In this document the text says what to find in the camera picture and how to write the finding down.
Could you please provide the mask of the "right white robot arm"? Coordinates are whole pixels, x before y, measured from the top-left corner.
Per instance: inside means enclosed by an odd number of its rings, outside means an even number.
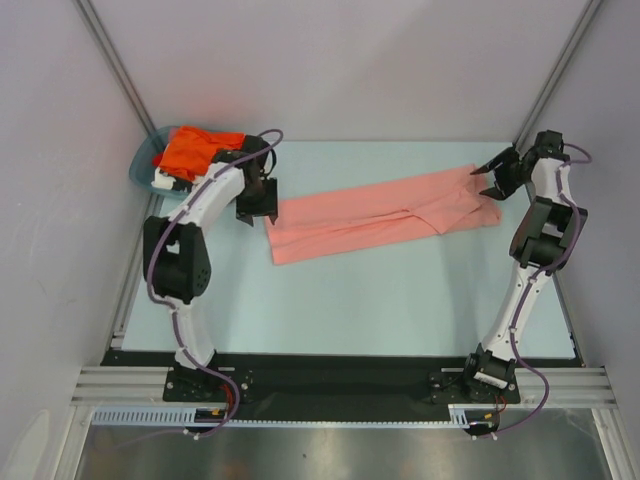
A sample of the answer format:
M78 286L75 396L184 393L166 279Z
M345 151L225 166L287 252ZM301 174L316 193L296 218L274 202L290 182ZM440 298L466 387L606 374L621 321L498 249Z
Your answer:
M566 147L565 143L532 147L524 155L508 147L473 171L494 174L493 186L482 192L493 200L503 201L526 184L534 189L509 247L514 265L507 294L481 342L481 348L501 362L518 358L516 351L537 298L568 262L588 219L588 211L573 199L569 175L572 165L591 158L573 159Z

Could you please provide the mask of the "salmon pink t shirt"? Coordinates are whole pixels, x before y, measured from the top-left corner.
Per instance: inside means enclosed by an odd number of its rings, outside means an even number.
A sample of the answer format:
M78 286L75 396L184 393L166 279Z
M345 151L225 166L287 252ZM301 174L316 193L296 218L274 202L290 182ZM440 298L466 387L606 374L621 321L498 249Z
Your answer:
M502 213L480 194L475 167L283 200L266 230L273 263L323 256L494 227Z

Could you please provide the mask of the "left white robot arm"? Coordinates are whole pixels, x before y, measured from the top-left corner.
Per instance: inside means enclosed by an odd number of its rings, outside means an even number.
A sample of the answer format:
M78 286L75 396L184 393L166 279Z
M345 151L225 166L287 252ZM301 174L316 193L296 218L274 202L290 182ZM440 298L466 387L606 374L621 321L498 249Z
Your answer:
M164 217L150 216L143 225L143 277L151 302L167 308L177 343L175 359L192 368L186 387L197 398L214 397L220 374L208 367L215 347L194 302L207 290L212 270L206 233L225 208L235 206L236 219L253 226L257 218L274 223L278 213L277 180L265 162L216 162L192 192Z

